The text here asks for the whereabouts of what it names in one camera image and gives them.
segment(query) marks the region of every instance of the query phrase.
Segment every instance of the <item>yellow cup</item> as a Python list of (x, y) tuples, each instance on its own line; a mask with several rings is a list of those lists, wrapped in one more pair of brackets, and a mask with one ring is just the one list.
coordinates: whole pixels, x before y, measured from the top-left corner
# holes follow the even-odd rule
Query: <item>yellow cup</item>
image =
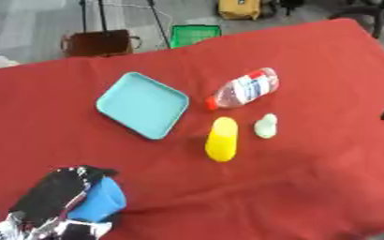
[(236, 155), (237, 136), (239, 127), (236, 121), (229, 117), (220, 117), (215, 120), (205, 151), (215, 161), (230, 161)]

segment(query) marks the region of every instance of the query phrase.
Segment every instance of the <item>green basket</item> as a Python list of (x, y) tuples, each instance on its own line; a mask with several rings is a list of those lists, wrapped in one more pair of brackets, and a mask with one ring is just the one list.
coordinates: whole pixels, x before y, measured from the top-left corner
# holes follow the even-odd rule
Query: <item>green basket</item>
[(219, 36), (221, 29), (218, 25), (174, 25), (171, 28), (170, 47), (180, 48)]

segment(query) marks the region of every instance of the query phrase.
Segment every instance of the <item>light blue tray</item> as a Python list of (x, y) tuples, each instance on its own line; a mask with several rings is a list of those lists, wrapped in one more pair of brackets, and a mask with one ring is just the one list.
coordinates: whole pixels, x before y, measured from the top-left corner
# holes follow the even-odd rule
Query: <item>light blue tray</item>
[(138, 72), (128, 72), (96, 103), (97, 109), (142, 136), (166, 137), (189, 105), (189, 97)]

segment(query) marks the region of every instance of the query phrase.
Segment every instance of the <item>plastic tray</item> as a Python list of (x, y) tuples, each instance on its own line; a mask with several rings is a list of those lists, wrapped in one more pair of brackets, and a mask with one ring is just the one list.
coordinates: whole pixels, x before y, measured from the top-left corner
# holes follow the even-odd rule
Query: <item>plastic tray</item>
[(174, 25), (171, 28), (170, 46), (179, 48), (219, 36), (221, 29), (218, 25)]
[(138, 72), (128, 72), (96, 103), (97, 109), (142, 136), (166, 137), (189, 105), (189, 97)]

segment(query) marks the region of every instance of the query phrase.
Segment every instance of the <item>white cap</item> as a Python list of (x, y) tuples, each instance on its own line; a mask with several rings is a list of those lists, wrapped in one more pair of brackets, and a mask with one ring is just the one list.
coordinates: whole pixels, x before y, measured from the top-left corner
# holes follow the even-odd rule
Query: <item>white cap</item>
[(255, 124), (255, 133), (263, 139), (271, 139), (276, 135), (278, 118), (273, 113), (266, 114)]

